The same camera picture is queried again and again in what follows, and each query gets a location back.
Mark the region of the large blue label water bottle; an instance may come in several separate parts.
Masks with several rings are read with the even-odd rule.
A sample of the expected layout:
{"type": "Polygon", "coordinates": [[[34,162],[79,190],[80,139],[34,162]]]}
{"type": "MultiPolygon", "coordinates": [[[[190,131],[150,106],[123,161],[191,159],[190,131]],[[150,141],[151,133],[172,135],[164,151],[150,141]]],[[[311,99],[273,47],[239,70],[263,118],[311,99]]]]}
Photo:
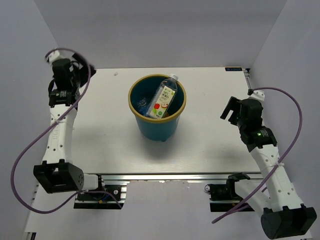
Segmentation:
{"type": "Polygon", "coordinates": [[[144,97],[143,99],[137,102],[137,112],[140,115],[145,116],[148,112],[149,105],[150,105],[150,99],[144,97]]]}

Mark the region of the clear apple juice bottle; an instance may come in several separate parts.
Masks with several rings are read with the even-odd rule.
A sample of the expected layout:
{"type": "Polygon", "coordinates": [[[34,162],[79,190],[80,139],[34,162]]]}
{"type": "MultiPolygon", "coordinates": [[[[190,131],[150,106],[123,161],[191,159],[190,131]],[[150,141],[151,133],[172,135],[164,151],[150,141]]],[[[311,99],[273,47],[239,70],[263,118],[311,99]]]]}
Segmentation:
{"type": "Polygon", "coordinates": [[[158,86],[152,100],[150,101],[145,116],[152,119],[162,119],[173,102],[178,92],[178,76],[169,75],[158,86]]]}

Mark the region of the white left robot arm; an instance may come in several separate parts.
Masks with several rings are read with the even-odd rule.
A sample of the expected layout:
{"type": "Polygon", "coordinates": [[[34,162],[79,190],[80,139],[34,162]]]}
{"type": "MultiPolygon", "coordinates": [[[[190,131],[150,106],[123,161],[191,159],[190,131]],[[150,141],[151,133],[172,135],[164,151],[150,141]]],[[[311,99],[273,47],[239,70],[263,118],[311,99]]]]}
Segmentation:
{"type": "Polygon", "coordinates": [[[50,123],[46,151],[33,175],[48,194],[88,191],[99,200],[106,187],[98,174],[84,173],[72,162],[72,135],[78,113],[80,88],[96,73],[94,66],[74,53],[71,58],[54,50],[46,57],[53,71],[48,87],[50,123]]]}

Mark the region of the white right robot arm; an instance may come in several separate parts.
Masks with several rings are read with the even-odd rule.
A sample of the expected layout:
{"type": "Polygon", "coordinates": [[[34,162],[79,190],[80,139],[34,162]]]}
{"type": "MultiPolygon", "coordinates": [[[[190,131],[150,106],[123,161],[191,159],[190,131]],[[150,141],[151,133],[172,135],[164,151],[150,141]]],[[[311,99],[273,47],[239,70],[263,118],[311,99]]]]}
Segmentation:
{"type": "Polygon", "coordinates": [[[313,207],[307,207],[291,183],[272,130],[263,125],[263,106],[252,98],[231,97],[221,114],[239,129],[240,138],[259,167],[267,194],[243,173],[229,176],[226,195],[241,197],[257,213],[265,235],[271,239],[302,236],[317,219],[313,207]]]}

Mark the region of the teal bin with yellow rim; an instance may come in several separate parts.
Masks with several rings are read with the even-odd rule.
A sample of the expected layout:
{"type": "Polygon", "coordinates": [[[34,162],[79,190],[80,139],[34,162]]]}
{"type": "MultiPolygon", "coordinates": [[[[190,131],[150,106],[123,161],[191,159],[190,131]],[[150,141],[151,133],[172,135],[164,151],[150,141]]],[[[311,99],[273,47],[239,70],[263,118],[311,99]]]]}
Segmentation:
{"type": "Polygon", "coordinates": [[[182,84],[177,80],[177,93],[164,118],[153,119],[137,112],[137,103],[143,98],[150,99],[155,95],[159,85],[169,75],[147,75],[135,82],[128,93],[129,108],[135,116],[140,132],[149,140],[164,142],[176,131],[181,113],[186,107],[187,95],[182,84]]]}

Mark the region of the blue sticker right corner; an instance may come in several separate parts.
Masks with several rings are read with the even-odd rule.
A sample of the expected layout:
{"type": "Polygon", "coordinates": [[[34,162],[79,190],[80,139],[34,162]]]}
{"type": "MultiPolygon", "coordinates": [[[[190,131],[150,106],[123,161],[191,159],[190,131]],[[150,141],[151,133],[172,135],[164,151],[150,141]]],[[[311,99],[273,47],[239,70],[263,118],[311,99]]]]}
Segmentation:
{"type": "Polygon", "coordinates": [[[226,72],[242,72],[243,69],[241,67],[225,67],[226,72]]]}

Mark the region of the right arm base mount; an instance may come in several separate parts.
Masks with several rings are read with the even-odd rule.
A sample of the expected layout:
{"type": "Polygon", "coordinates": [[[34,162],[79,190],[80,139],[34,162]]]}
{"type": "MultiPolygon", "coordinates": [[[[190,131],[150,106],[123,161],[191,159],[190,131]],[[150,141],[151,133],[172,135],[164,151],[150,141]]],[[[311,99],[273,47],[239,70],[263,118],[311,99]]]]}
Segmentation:
{"type": "Polygon", "coordinates": [[[212,213],[224,213],[242,201],[240,196],[232,196],[225,184],[207,184],[204,192],[209,195],[209,206],[212,213]]]}

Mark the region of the aluminium front rail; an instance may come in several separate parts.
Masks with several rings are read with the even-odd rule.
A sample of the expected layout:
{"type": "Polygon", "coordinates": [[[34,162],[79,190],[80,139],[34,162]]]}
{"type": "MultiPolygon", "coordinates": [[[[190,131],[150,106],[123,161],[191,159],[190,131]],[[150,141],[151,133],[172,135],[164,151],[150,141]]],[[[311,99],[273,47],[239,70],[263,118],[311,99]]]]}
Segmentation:
{"type": "Polygon", "coordinates": [[[234,173],[204,173],[204,174],[102,174],[105,181],[201,181],[201,180],[226,180],[234,173]]]}

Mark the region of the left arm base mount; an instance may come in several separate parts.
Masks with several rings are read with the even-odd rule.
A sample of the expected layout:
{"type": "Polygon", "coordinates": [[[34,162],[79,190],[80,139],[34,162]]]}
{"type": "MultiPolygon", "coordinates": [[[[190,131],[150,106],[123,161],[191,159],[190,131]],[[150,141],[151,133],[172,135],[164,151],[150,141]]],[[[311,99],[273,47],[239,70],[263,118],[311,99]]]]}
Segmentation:
{"type": "Polygon", "coordinates": [[[73,208],[84,210],[120,210],[126,199],[128,181],[113,179],[111,176],[98,175],[97,189],[78,194],[73,208]]]}

